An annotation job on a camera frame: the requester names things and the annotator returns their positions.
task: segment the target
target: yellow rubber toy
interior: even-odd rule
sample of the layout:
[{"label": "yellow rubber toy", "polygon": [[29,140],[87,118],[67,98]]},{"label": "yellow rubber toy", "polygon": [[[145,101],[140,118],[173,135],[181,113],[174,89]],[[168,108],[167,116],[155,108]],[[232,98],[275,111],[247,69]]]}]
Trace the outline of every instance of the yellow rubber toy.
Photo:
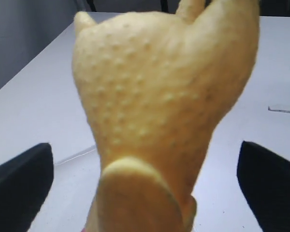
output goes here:
[{"label": "yellow rubber toy", "polygon": [[213,130],[241,95],[259,0],[74,19],[73,76],[101,160],[86,232],[189,232]]}]

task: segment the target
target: bumpy texture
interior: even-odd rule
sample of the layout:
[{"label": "bumpy texture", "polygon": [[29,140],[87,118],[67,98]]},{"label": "bumpy texture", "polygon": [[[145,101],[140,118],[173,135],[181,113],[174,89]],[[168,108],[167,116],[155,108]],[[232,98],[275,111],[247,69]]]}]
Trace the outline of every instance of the bumpy texture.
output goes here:
[{"label": "bumpy texture", "polygon": [[255,64],[259,1],[74,21],[73,76],[101,158],[86,231],[188,232],[212,132]]}]

